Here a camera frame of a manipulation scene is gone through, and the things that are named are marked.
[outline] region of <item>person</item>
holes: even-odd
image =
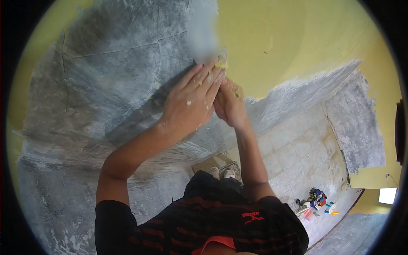
[[[222,180],[217,168],[198,171],[183,198],[137,226],[126,180],[143,161],[204,126],[214,111],[235,129],[243,187],[232,170]],[[193,67],[169,93],[160,120],[107,157],[95,214],[99,255],[304,254],[308,247],[301,222],[268,183],[242,89],[214,62]]]

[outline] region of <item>left hand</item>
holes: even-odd
[[[204,126],[214,112],[214,99],[225,70],[198,64],[171,90],[157,127],[181,140]]]

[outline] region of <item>gray plaster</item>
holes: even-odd
[[[323,103],[349,173],[358,168],[385,166],[384,140],[364,75],[353,72]]]
[[[306,254],[310,255],[364,255],[367,253],[388,214],[348,214],[333,230]]]
[[[152,126],[194,62],[186,45],[188,1],[96,1],[50,46],[32,74],[18,161],[24,214],[50,254],[95,254],[95,193],[105,158]],[[247,99],[257,135],[327,97],[358,61]],[[128,181],[132,212],[146,222],[182,197],[189,166],[236,146],[214,114]]]

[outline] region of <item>yellow wall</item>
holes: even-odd
[[[391,211],[391,205],[379,203],[379,196],[380,189],[366,189],[350,213],[389,213]]]
[[[10,91],[7,113],[7,154],[17,197],[19,189],[16,161],[21,155],[23,140],[12,131],[23,128],[31,73],[41,56],[48,51],[49,45],[56,41],[60,32],[77,17],[77,8],[88,8],[92,2],[93,0],[55,1],[38,23],[20,57]]]
[[[397,187],[401,175],[401,166],[396,161],[394,124],[397,110],[396,103],[401,99],[401,91],[397,70],[382,38],[375,41],[374,47],[365,57],[359,70],[367,78],[370,85],[368,95],[370,98],[376,99],[374,109],[384,138],[386,166],[359,169],[358,175],[350,175],[351,186],[355,188]],[[386,173],[393,177],[388,177],[388,182],[385,178]]]
[[[227,75],[258,99],[284,81],[364,59],[380,36],[356,0],[218,0],[218,7]]]

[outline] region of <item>shoe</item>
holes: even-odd
[[[220,179],[220,171],[218,170],[218,167],[216,166],[211,167],[208,173],[210,173],[215,179],[217,180]]]
[[[236,175],[235,175],[234,170],[232,170],[232,169],[227,169],[227,170],[225,170],[225,172],[224,172],[224,179],[225,179],[225,178],[234,178],[234,179],[235,179],[235,177],[236,177]]]

